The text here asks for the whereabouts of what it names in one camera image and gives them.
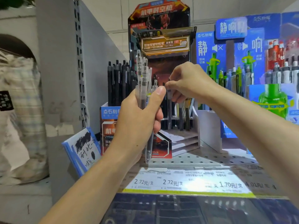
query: hand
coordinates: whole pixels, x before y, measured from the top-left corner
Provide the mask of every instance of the hand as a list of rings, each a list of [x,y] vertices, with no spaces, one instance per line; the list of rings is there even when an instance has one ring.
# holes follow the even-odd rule
[[[152,131],[157,133],[161,129],[160,105],[165,93],[165,87],[159,86],[143,110],[138,107],[135,90],[123,100],[114,138],[104,155],[112,153],[112,157],[121,157],[129,169],[140,159]]]
[[[187,97],[205,103],[209,93],[218,84],[214,82],[198,64],[183,63],[173,70],[166,89],[173,90],[172,101],[181,103]]]

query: left hand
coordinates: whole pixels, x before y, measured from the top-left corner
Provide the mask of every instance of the left hand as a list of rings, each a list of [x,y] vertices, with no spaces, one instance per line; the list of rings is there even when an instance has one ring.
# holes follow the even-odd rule
[[[161,129],[163,113],[160,105],[165,94],[165,87],[159,86],[142,110],[138,107],[133,90],[121,103],[114,138],[105,154],[120,157],[129,169],[138,162],[152,131],[157,133]]]

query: plaid fabric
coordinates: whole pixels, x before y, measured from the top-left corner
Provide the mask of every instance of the plaid fabric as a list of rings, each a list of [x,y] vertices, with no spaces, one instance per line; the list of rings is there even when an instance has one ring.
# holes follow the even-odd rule
[[[14,107],[10,119],[27,147],[30,159],[13,170],[21,183],[48,175],[46,131],[40,88],[40,74],[33,59],[9,56],[9,66],[0,66],[1,90],[8,90]]]

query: black label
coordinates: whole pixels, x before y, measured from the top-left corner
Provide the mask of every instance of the black label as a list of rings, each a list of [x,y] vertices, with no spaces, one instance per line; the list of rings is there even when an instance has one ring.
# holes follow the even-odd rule
[[[0,91],[0,111],[11,111],[13,110],[13,103],[8,91]]]

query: yellow arrow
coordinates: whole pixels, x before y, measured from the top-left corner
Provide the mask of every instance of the yellow arrow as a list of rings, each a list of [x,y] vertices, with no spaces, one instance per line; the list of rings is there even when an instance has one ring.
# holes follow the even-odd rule
[[[259,103],[259,102],[255,102],[252,101],[252,103],[261,106],[264,109],[267,110],[279,110],[279,111],[283,111],[284,109],[288,108],[289,105],[285,104],[281,101],[279,101],[277,104],[269,104],[269,103]]]

